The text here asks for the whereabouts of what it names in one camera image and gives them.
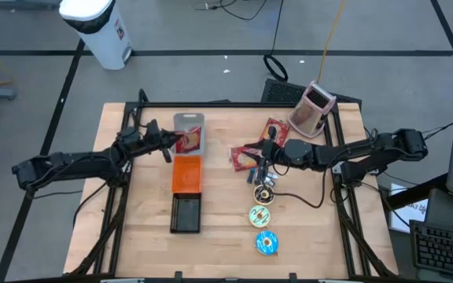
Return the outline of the black keyboard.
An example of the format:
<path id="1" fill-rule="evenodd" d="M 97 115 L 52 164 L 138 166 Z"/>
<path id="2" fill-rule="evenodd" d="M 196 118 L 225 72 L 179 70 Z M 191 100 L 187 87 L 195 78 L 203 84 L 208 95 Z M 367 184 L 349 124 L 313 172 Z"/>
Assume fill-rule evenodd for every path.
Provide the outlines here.
<path id="1" fill-rule="evenodd" d="M 453 277 L 453 226 L 411 220 L 409 227 L 414 266 Z"/>

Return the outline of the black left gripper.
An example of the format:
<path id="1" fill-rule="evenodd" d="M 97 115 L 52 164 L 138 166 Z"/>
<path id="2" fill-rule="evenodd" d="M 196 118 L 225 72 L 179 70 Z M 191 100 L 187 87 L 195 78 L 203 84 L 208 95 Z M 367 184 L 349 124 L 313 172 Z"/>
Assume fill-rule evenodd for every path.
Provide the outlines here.
<path id="1" fill-rule="evenodd" d="M 154 151 L 161 151 L 165 161 L 172 162 L 169 149 L 176 142 L 188 142 L 189 133 L 185 131 L 169 131 L 160 129 L 157 121 L 152 119 L 146 124 L 146 133 L 138 142 L 138 154 L 150 154 Z"/>

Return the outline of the chocolate frosted toy donut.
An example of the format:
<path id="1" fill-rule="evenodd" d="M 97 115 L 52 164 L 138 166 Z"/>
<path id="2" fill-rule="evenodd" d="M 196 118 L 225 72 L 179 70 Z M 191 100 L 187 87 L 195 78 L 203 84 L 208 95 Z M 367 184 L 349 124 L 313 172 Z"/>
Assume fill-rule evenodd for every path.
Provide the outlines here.
<path id="1" fill-rule="evenodd" d="M 267 206 L 274 201 L 274 190 L 268 185 L 259 185 L 253 191 L 254 201 L 263 206 Z"/>

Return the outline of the mint frosted toy donut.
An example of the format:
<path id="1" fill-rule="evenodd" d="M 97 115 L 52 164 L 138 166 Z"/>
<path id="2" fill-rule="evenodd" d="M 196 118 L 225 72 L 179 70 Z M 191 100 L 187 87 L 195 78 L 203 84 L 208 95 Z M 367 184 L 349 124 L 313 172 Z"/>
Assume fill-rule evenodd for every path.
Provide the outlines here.
<path id="1" fill-rule="evenodd" d="M 271 213 L 269 209 L 263 205 L 256 205 L 249 210 L 249 222 L 257 228 L 263 228 L 269 224 Z"/>

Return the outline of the white translucent plastic bin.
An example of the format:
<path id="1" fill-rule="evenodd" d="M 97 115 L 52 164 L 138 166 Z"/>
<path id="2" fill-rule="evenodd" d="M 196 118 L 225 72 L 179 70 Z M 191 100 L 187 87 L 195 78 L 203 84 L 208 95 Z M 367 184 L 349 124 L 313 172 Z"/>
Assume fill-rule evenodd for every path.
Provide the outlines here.
<path id="1" fill-rule="evenodd" d="M 177 113 L 174 115 L 174 131 L 185 131 L 191 127 L 201 127 L 201 147 L 198 150 L 192 151 L 190 153 L 179 154 L 175 151 L 175 144 L 172 147 L 173 153 L 176 155 L 191 155 L 191 156 L 201 156 L 204 153 L 204 148 L 206 145 L 205 141 L 205 121 L 204 115 L 202 113 Z"/>

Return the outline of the black perforated panel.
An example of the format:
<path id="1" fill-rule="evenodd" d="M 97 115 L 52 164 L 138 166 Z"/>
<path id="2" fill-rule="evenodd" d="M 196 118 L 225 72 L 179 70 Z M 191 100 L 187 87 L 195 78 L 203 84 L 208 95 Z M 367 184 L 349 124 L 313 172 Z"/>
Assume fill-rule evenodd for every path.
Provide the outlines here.
<path id="1" fill-rule="evenodd" d="M 305 90 L 305 86 L 284 83 L 275 79 L 266 79 L 261 101 L 297 103 Z"/>

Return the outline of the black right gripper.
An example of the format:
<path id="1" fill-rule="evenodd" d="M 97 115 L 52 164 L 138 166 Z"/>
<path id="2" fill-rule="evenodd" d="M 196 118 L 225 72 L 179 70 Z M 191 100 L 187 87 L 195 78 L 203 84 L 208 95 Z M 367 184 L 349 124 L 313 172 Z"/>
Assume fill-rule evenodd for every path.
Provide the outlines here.
<path id="1" fill-rule="evenodd" d="M 260 150 L 260 154 L 251 153 L 248 149 Z M 289 165 L 289 159 L 285 156 L 283 148 L 273 139 L 262 139 L 258 142 L 245 145 L 245 155 L 256 161 L 256 184 L 266 183 L 268 167 L 270 165 Z"/>

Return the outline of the black aluminium table frame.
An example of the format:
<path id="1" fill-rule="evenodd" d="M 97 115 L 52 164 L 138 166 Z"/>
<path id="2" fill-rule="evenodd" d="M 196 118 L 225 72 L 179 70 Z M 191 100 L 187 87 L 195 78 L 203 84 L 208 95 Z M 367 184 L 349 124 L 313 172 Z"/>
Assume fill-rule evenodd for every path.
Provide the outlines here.
<path id="1" fill-rule="evenodd" d="M 125 189 L 123 221 L 108 241 L 94 271 L 118 277 L 184 278 L 347 278 L 374 274 L 364 252 L 344 234 L 329 193 L 329 175 L 287 170 L 278 180 L 283 196 L 270 206 L 269 229 L 281 242 L 278 253 L 265 256 L 255 247 L 257 228 L 248 220 L 253 187 L 245 172 L 229 159 L 232 147 L 255 142 L 269 118 L 284 119 L 287 104 L 256 102 L 148 103 L 141 119 L 156 119 L 172 128 L 178 112 L 205 117 L 202 159 L 201 230 L 170 231 L 172 166 L 159 153 L 139 157 Z"/>

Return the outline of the white trash can black liner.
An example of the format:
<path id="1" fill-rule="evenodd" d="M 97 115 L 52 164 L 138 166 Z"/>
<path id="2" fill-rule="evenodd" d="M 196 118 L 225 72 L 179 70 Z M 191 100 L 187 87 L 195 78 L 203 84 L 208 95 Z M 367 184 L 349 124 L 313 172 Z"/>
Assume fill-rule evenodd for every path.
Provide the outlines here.
<path id="1" fill-rule="evenodd" d="M 125 67 L 132 45 L 116 0 L 62 0 L 59 14 L 104 69 Z"/>

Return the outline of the white paper sheet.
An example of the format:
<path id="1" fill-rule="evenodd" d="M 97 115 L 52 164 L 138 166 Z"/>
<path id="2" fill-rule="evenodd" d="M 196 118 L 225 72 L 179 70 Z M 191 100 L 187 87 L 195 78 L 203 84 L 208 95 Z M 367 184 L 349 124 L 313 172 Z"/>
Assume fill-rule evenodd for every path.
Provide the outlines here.
<path id="1" fill-rule="evenodd" d="M 425 199 L 389 212 L 389 229 L 402 233 L 410 233 L 408 227 L 409 222 L 411 220 L 424 222 L 427 206 L 428 200 Z"/>

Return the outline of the blue frosted toy donut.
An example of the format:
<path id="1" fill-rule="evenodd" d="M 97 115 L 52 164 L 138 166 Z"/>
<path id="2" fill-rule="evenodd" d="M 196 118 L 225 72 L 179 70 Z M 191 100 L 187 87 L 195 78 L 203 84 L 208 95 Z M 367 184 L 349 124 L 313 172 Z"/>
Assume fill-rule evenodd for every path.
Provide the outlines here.
<path id="1" fill-rule="evenodd" d="M 278 237 L 274 232 L 264 230 L 256 236 L 255 246 L 256 250 L 262 255 L 274 255 L 278 252 Z"/>

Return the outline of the black plastic basket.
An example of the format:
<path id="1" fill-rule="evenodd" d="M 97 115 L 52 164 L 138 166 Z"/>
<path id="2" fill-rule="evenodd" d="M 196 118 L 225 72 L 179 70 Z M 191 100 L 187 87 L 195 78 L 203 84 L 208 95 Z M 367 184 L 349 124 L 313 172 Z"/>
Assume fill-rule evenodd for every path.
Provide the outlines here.
<path id="1" fill-rule="evenodd" d="M 201 194 L 174 193 L 171 207 L 171 233 L 200 233 Z"/>

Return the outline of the orange plastic basket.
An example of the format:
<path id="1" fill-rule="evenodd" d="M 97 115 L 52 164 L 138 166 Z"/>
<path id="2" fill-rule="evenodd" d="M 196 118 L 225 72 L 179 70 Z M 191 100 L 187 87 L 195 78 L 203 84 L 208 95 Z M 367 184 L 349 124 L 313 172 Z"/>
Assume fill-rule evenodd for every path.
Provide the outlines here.
<path id="1" fill-rule="evenodd" d="M 174 159 L 171 191 L 173 193 L 201 192 L 201 156 L 177 156 Z"/>

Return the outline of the red snack packet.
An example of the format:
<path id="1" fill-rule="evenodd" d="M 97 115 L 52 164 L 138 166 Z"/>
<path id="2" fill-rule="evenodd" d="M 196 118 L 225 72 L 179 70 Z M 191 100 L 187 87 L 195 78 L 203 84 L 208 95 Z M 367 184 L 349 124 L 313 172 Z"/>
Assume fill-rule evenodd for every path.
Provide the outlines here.
<path id="1" fill-rule="evenodd" d="M 175 144 L 175 151 L 179 154 L 190 153 L 201 147 L 201 127 L 191 127 L 182 132 L 182 136 Z"/>
<path id="2" fill-rule="evenodd" d="M 275 128 L 276 135 L 275 135 L 274 141 L 280 147 L 282 147 L 284 145 L 284 143 L 285 143 L 285 140 L 286 140 L 287 136 L 288 136 L 290 126 L 288 124 L 286 124 L 286 123 L 283 123 L 282 121 L 279 121 L 279 120 L 276 120 L 276 119 L 273 119 L 273 118 L 269 118 L 265 128 L 262 131 L 262 134 L 260 136 L 260 140 L 269 138 L 268 130 L 269 130 L 270 127 L 274 127 Z"/>
<path id="3" fill-rule="evenodd" d="M 249 170 L 251 168 L 257 167 L 257 162 L 253 158 L 245 155 L 245 152 L 257 156 L 261 155 L 260 149 L 246 148 L 243 146 L 232 148 L 230 150 L 230 160 L 235 171 Z"/>

